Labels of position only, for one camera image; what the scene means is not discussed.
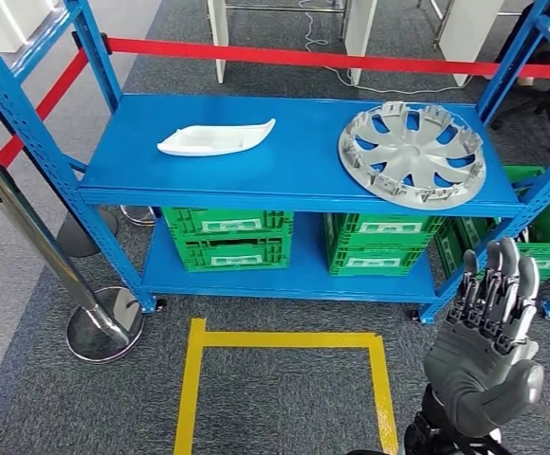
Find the yellow floor tape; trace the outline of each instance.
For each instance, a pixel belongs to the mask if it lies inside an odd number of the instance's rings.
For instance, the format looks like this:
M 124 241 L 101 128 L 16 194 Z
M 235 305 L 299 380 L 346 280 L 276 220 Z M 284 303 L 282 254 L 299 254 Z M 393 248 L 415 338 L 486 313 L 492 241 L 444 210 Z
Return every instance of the yellow floor tape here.
M 346 332 L 206 332 L 206 319 L 193 318 L 188 334 L 174 455 L 190 455 L 193 449 L 203 348 L 367 349 L 374 385 L 380 444 L 390 455 L 397 451 L 395 418 L 382 337 Z

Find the green crate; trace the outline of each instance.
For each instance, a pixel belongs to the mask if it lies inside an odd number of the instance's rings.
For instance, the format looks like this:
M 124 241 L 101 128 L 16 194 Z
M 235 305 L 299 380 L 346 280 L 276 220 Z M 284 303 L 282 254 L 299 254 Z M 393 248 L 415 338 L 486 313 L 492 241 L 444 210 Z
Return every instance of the green crate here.
M 443 222 L 443 216 L 334 214 L 333 224 L 344 246 L 397 245 L 426 247 Z
M 290 263 L 292 237 L 176 242 L 188 272 L 284 268 Z
M 544 172 L 539 166 L 505 166 L 511 183 L 530 178 Z M 521 193 L 525 189 L 518 189 Z M 496 227 L 493 218 L 459 218 L 456 225 L 463 246 L 474 248 L 482 239 Z M 517 243 L 517 249 L 525 255 L 534 258 L 541 273 L 542 280 L 550 278 L 550 205 L 542 211 L 532 223 L 531 231 L 538 235 L 536 241 Z
M 462 255 L 466 248 L 454 218 L 446 219 L 441 230 L 435 234 L 434 240 L 446 277 L 462 265 Z
M 333 221 L 332 214 L 324 215 L 328 263 L 332 275 L 407 275 L 424 249 L 399 245 L 343 246 L 338 241 Z
M 256 239 L 292 235 L 291 211 L 163 208 L 177 241 Z

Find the floor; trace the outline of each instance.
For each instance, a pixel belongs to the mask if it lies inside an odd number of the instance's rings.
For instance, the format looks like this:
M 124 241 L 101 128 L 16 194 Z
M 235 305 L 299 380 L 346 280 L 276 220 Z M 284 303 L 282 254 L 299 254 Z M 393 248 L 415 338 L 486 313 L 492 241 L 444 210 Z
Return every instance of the floor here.
M 101 27 L 113 35 L 147 33 L 163 40 L 209 41 L 203 2 L 133 1 L 125 9 L 112 8 L 110 0 L 92 4 Z M 513 2 L 508 9 L 517 5 Z M 231 42 L 302 48 L 307 18 L 293 15 L 283 22 L 278 20 L 280 17 L 235 11 L 229 18 Z M 480 59 L 492 60 L 512 24 L 499 19 Z M 416 9 L 415 0 L 381 0 L 368 53 L 437 56 L 430 45 L 434 28 L 431 9 Z M 332 35 L 332 43 L 321 50 L 341 51 L 341 44 L 332 30 L 337 30 L 334 18 L 316 17 L 313 36 Z M 53 80 L 73 51 L 65 43 L 39 70 Z M 135 92 L 474 102 L 485 85 L 476 79 L 461 91 L 379 95 L 344 87 L 327 70 L 229 64 L 225 83 L 218 85 L 211 62 L 140 57 L 132 64 L 130 58 L 117 56 L 115 65 L 122 82 L 129 72 L 125 87 Z M 366 73 L 362 83 L 418 90 L 446 87 L 453 81 L 444 76 Z M 40 98 L 42 81 L 27 85 L 33 100 Z M 107 120 L 98 98 L 86 71 L 50 117 L 48 126 L 65 151 L 86 158 Z M 515 102 L 513 95 L 506 101 Z M 68 133 L 69 118 L 74 118 L 76 131 L 82 134 Z M 547 128 L 526 114 L 491 136 L 505 162 L 548 164 L 550 155 L 543 152 L 550 142 Z M 0 131 L 0 145 L 5 137 Z M 52 228 L 60 225 L 64 210 L 55 198 L 37 186 L 36 175 L 23 160 L 14 166 L 12 173 L 42 216 Z M 140 266 L 150 232 L 120 221 L 119 239 Z M 118 282 L 101 256 L 76 263 L 94 288 Z M 437 270 L 434 259 L 436 275 Z M 543 293 L 550 294 L 550 286 Z M 406 319 L 405 305 L 178 296 L 169 298 L 166 312 L 150 318 L 140 344 L 129 356 L 102 367 L 81 364 L 70 357 L 63 336 L 74 305 L 0 217 L 1 301 L 7 304 L 0 305 L 0 454 L 171 452 L 186 340 L 193 317 L 206 318 L 209 330 L 382 335 L 397 434 L 401 437 L 419 407 L 424 387 L 421 360 L 435 333 L 434 327 Z M 516 453 L 549 454 L 550 322 L 535 321 L 532 336 L 541 343 L 538 358 L 545 365 L 546 390 L 536 409 L 503 428 L 503 440 Z M 202 365 L 193 453 L 339 454 L 357 447 L 378 448 L 369 368 L 366 354 L 357 351 L 208 351 Z

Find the red barrier tape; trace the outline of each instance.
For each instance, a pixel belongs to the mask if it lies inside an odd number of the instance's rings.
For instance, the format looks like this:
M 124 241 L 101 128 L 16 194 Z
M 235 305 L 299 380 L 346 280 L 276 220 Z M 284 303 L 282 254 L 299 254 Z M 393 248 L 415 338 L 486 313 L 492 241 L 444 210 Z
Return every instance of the red barrier tape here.
M 240 45 L 199 45 L 168 41 L 109 38 L 113 52 L 152 54 L 183 59 L 229 60 L 259 64 L 289 64 L 294 66 L 331 66 L 333 68 L 362 68 L 403 73 L 473 74 L 492 76 L 498 64 L 446 62 L 439 60 L 394 59 L 391 57 L 353 57 L 325 52 L 264 49 Z M 550 64 L 526 64 L 520 72 L 523 77 L 550 79 Z
M 62 74 L 48 91 L 48 93 L 39 105 L 36 106 L 36 113 L 42 120 L 45 120 L 54 106 L 58 104 L 73 84 L 81 71 L 88 64 L 88 57 L 83 49 L 79 49 L 75 57 L 68 64 Z M 18 136 L 12 136 L 7 144 L 0 150 L 0 164 L 5 167 L 12 164 L 24 144 Z

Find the gray robotic hand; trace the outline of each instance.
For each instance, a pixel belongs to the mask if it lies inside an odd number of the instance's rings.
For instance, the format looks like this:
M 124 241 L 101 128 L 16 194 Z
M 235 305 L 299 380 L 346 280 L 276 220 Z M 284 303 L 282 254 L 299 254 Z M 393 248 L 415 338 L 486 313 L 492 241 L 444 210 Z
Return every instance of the gray robotic hand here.
M 424 372 L 450 424 L 481 437 L 541 396 L 543 367 L 532 360 L 538 345 L 528 338 L 539 276 L 509 238 L 488 244 L 481 282 L 473 251 L 464 262 L 459 293 L 424 358 Z

